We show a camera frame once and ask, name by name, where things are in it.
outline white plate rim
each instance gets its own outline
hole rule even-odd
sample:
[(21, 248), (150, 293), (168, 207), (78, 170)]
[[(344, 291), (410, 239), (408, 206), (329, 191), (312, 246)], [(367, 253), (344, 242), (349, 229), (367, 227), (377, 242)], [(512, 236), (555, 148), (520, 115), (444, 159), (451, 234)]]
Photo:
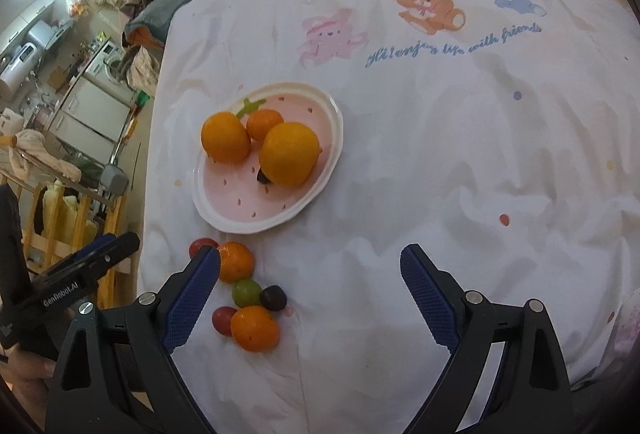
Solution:
[(342, 154), (342, 146), (344, 143), (344, 121), (342, 118), (342, 112), (334, 99), (320, 88), (303, 82), (277, 82), (275, 84), (263, 86), (248, 95), (242, 96), (239, 100), (224, 110), (236, 114), (244, 106), (245, 99), (255, 101), (256, 99), (282, 94), (286, 95), (287, 93), (304, 95), (311, 98), (314, 102), (321, 105), (329, 117), (332, 132), (332, 150), (324, 169), (322, 169), (320, 176), (307, 193), (297, 201), (295, 205), (292, 205), (284, 212), (261, 221), (234, 221), (218, 214), (209, 204), (209, 201), (205, 196), (204, 171), (206, 155), (204, 150), (200, 147), (198, 158), (196, 160), (196, 167), (193, 169), (193, 188), (191, 196), (200, 217), (222, 233), (244, 235), (257, 234), (258, 232), (263, 232), (292, 220), (302, 211), (303, 208), (309, 205), (313, 199), (322, 192), (326, 184), (329, 182), (329, 178), (331, 178), (335, 166), (338, 164), (338, 159)]

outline large orange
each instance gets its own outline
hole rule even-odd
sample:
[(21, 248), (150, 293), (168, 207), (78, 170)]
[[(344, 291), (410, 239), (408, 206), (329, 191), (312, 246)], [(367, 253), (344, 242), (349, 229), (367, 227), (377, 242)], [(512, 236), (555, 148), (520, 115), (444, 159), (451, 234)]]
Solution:
[(258, 161), (264, 175), (276, 185), (305, 183), (320, 156), (318, 135), (299, 122), (283, 122), (267, 133)]
[(246, 246), (229, 241), (218, 247), (220, 252), (220, 281), (235, 284), (254, 273), (255, 258)]
[(265, 308), (248, 306), (231, 317), (231, 334), (245, 351), (262, 353), (272, 350), (280, 341), (280, 328)]
[(284, 119), (275, 109), (258, 109), (246, 121), (246, 132), (255, 141), (263, 141), (272, 127), (282, 124)]
[(220, 163), (240, 163), (251, 152), (251, 138), (238, 118), (226, 111), (210, 116), (200, 130), (207, 155)]

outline orange bear print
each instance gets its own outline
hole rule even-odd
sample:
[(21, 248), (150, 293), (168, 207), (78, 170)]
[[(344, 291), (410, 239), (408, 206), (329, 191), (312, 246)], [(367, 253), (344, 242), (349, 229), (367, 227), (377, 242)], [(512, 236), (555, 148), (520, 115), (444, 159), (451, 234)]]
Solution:
[(410, 25), (429, 36), (439, 30), (457, 32), (465, 26), (465, 13), (455, 8), (451, 0), (396, 0), (407, 8), (399, 15)]

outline metal bolt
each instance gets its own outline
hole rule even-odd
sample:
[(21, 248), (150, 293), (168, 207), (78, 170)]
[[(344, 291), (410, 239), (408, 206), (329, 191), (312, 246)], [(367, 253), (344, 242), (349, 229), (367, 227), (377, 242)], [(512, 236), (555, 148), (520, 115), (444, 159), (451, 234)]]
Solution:
[(536, 313), (540, 313), (545, 308), (545, 305), (539, 300), (532, 299), (529, 301), (529, 307)]
[(91, 313), (92, 309), (94, 309), (93, 304), (91, 304), (90, 302), (83, 302), (78, 308), (78, 311), (80, 312), (80, 315), (88, 315), (89, 313)]
[(140, 302), (143, 306), (148, 306), (149, 304), (153, 304), (156, 301), (156, 294), (152, 291), (147, 291), (138, 297), (138, 302)]
[(479, 304), (482, 302), (482, 294), (477, 291), (467, 291), (465, 297), (471, 304)]

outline strawberry patterned plate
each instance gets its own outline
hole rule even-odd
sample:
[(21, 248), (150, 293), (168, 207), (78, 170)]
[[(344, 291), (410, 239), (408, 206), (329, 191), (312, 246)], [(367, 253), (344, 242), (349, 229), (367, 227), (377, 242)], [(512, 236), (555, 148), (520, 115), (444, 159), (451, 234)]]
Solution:
[(275, 109), (286, 122), (301, 122), (316, 132), (321, 154), (302, 186), (261, 185), (260, 143), (252, 140), (249, 157), (237, 165), (224, 165), (200, 150), (193, 171), (193, 202), (200, 216), (229, 234), (255, 234), (295, 217), (329, 181), (340, 158), (344, 126), (334, 100), (324, 91), (300, 82), (281, 82), (260, 88), (227, 111), (246, 125), (257, 109)]

